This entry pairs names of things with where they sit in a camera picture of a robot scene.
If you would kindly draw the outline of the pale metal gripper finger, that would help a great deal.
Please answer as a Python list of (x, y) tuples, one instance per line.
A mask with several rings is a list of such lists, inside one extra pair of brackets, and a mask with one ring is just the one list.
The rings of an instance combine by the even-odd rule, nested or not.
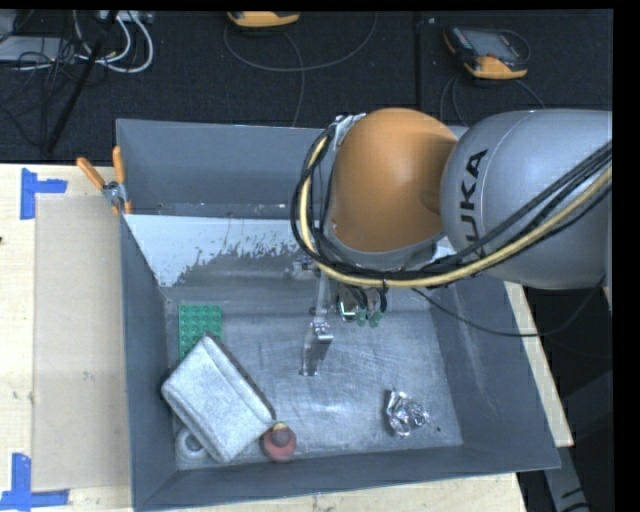
[(311, 322), (305, 331), (302, 346), (301, 376), (315, 376), (322, 342), (322, 328), (317, 322)]
[(331, 327), (326, 322), (319, 322), (315, 326), (316, 349), (315, 371), (318, 371), (320, 363), (324, 361), (329, 347), (334, 339)]

